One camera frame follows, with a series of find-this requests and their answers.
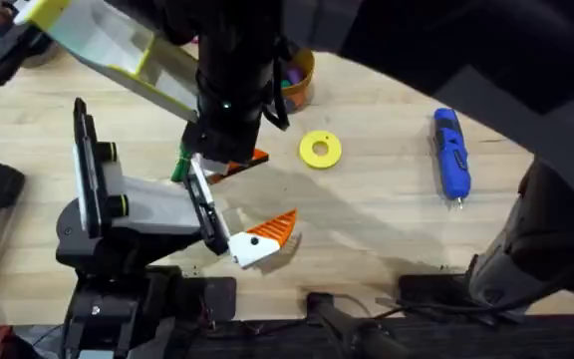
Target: white plastic part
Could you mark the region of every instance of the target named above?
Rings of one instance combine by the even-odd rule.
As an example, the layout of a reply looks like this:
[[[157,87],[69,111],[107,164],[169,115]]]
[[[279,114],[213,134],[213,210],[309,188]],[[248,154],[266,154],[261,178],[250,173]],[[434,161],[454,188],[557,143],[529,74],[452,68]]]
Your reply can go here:
[[[240,232],[229,238],[231,258],[243,269],[278,250],[280,250],[278,241],[256,234]]]

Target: orange triangular piece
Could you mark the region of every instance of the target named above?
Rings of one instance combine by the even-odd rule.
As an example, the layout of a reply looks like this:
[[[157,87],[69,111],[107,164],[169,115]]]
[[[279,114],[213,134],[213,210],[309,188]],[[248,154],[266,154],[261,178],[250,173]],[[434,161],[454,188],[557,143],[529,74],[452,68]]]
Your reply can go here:
[[[242,166],[242,165],[239,165],[237,163],[229,163],[229,165],[227,165],[227,174],[226,175],[214,174],[214,175],[207,178],[207,182],[209,184],[219,183],[220,181],[224,180],[225,178],[228,178],[232,175],[236,175],[239,172],[245,171],[247,169],[251,169],[251,168],[258,166],[260,164],[266,163],[267,161],[269,161],[269,155],[266,152],[264,152],[262,150],[254,149],[254,156],[252,156],[249,164]]]
[[[258,150],[258,149],[254,149],[254,156],[252,156],[251,158],[251,162],[255,162],[258,160],[264,160],[265,158],[269,158],[269,155],[262,151],[262,150]],[[237,163],[229,163],[229,165],[227,165],[227,172],[229,173],[230,171],[239,168],[240,165]]]
[[[258,234],[266,238],[272,238],[282,247],[289,239],[294,225],[296,224],[296,208],[269,219],[266,222],[248,229],[247,233]]]

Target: yellow plastic part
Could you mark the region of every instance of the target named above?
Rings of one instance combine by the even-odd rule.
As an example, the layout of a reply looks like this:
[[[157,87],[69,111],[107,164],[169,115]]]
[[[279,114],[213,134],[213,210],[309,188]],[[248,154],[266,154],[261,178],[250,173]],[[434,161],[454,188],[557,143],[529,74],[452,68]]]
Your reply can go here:
[[[71,0],[40,0],[28,15],[28,21],[47,31],[57,21]]]
[[[318,155],[314,152],[314,145],[322,143],[327,145],[327,153]],[[327,131],[312,131],[300,141],[300,158],[314,169],[328,169],[340,160],[343,149],[336,135]]]
[[[281,247],[294,230],[296,224],[296,208],[280,214],[279,216],[267,220],[266,222],[256,225],[247,230],[247,233],[257,234],[265,238],[271,238],[278,242]]]

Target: gray fabric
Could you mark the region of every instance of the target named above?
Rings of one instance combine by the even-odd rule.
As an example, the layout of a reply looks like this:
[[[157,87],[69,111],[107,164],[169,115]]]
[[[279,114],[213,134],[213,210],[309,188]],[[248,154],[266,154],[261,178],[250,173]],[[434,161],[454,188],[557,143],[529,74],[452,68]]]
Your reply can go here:
[[[284,0],[283,34],[319,51],[339,52],[363,0]]]

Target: orange and white object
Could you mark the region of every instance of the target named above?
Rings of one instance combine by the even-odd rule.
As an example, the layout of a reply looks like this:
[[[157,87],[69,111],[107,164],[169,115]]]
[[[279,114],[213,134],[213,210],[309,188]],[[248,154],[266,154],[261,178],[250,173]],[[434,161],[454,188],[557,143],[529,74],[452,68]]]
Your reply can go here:
[[[276,253],[287,242],[296,224],[296,209],[292,209],[260,225],[229,238],[232,260],[246,268],[258,260]]]

